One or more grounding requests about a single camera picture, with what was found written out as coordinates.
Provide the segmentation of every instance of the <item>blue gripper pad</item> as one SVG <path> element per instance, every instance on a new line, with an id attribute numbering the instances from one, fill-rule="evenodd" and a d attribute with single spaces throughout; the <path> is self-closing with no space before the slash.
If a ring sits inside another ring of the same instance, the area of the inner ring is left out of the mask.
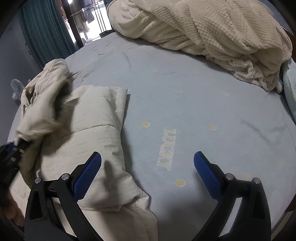
<path id="1" fill-rule="evenodd" d="M 83 199 L 102 164 L 100 153 L 96 153 L 73 185 L 73 197 Z"/>
<path id="2" fill-rule="evenodd" d="M 211 197 L 219 201 L 222 198 L 221 183 L 212 172 L 209 164 L 209 161 L 205 159 L 202 152 L 196 152 L 194 155 L 194 166 Z"/>

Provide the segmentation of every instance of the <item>yellow spot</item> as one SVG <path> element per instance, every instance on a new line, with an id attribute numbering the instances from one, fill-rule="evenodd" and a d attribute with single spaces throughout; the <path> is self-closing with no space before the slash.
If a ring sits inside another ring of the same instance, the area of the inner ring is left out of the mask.
<path id="1" fill-rule="evenodd" d="M 144 126 L 144 127 L 149 127 L 150 123 L 149 122 L 142 122 L 141 125 Z"/>
<path id="2" fill-rule="evenodd" d="M 210 126 L 208 126 L 208 128 L 209 128 L 211 131 L 217 130 L 217 127 L 214 126 L 214 125 L 210 125 Z"/>
<path id="3" fill-rule="evenodd" d="M 183 180 L 177 180 L 177 181 L 175 181 L 175 184 L 176 184 L 178 187 L 183 187 L 183 186 L 185 186 L 186 182 L 183 181 Z"/>
<path id="4" fill-rule="evenodd" d="M 249 173 L 245 173 L 244 174 L 244 179 L 250 180 L 252 178 L 252 176 Z"/>

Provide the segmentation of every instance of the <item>light blue bed sheet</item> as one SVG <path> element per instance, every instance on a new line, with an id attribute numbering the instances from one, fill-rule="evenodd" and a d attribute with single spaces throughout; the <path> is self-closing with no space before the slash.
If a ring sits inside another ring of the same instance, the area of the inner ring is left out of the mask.
<path id="1" fill-rule="evenodd" d="M 118 33 L 66 61 L 74 89 L 129 89 L 121 134 L 126 169 L 151 197 L 159 241 L 192 240 L 217 204 L 194 168 L 197 151 L 224 173 L 260 178 L 276 224 L 296 193 L 296 126 L 283 95 L 239 81 L 204 57 Z"/>

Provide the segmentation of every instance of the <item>mattress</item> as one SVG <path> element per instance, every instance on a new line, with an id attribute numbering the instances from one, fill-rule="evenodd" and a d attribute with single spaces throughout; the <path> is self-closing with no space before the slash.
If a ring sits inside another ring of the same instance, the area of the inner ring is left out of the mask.
<path id="1" fill-rule="evenodd" d="M 151 197 L 160 241 L 192 240 L 217 204 L 194 168 L 197 151 L 237 179 L 260 178 L 277 223 L 296 193 L 296 126 L 284 95 L 239 81 L 204 57 L 118 33 L 66 62 L 73 89 L 128 89 L 121 133 L 126 170 Z M 239 200 L 223 233 L 238 207 Z"/>

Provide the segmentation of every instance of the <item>bed sheet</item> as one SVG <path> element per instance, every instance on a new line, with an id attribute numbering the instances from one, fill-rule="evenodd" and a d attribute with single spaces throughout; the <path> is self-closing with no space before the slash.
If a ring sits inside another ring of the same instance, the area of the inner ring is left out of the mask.
<path id="1" fill-rule="evenodd" d="M 238 179 L 259 177 L 276 224 L 296 193 L 296 126 L 284 95 L 241 82 L 203 57 L 118 33 L 66 62 L 73 89 L 129 89 L 121 133 L 126 170 L 151 197 L 159 241 L 192 240 L 217 204 L 194 168 L 197 151 Z"/>

